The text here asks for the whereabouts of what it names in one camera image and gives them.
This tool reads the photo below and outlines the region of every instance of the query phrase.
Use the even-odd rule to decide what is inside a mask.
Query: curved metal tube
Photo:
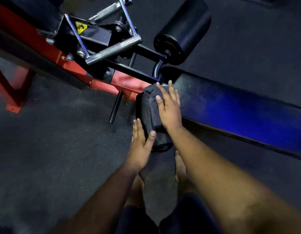
[[[164,64],[164,59],[161,59],[159,62],[156,63],[156,65],[153,68],[153,77],[158,78],[159,77],[159,71]]]

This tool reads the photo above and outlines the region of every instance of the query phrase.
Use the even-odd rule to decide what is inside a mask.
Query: yellow warning sticker
[[[83,24],[83,23],[80,23],[80,22],[76,22],[76,26],[77,26],[78,34],[81,34],[88,27],[86,24]]]

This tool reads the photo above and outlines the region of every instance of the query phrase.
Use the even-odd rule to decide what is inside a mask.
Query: gym machine
[[[111,123],[115,119],[121,98],[126,96],[135,99],[128,96],[127,92],[142,92],[141,89],[136,90],[131,83],[116,85],[119,73],[125,74],[130,79],[128,82],[139,80],[143,87],[172,80],[180,93],[185,121],[301,159],[301,108],[214,82],[172,66],[163,67],[165,64],[183,63],[207,33],[211,14],[204,1],[186,0],[156,35],[155,50],[142,45],[143,36],[130,19],[127,7],[132,4],[132,0],[116,0],[88,20],[62,13],[58,8],[60,3],[52,2],[48,10],[42,10],[46,6],[44,1],[35,3],[42,5],[35,7],[41,9],[39,15],[32,12],[30,0],[20,3],[16,0],[1,1],[0,18],[8,18],[4,25],[0,25],[0,50],[80,89],[86,86],[93,88],[94,83],[98,85],[102,82],[115,86],[119,90],[109,119]],[[21,16],[18,21],[23,28],[28,27],[27,32],[19,31],[13,26],[17,15]],[[101,23],[112,15],[118,15],[116,21],[104,25]],[[29,41],[29,36],[34,36],[35,41]],[[49,64],[49,70],[46,69],[48,61],[45,60],[42,65],[37,60],[41,56],[31,57],[35,53],[26,50],[26,46],[15,41],[15,38],[42,57],[55,62],[58,69],[55,69],[54,64]],[[43,51],[37,46],[37,41],[43,45]],[[133,68],[136,55],[154,62],[152,75]],[[127,64],[120,63],[119,58],[126,60]],[[71,65],[68,61],[75,64],[78,70],[68,68],[67,65]],[[115,93],[107,86],[101,89]]]

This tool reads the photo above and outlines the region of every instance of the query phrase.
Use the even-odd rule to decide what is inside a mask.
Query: dark towel
[[[165,90],[168,91],[168,86],[163,86]],[[150,111],[151,111],[151,121],[153,124],[153,128],[162,127],[162,123],[159,116],[158,104],[156,102],[156,95],[159,95],[162,100],[162,92],[156,85],[150,85],[144,88],[145,99],[149,103]]]

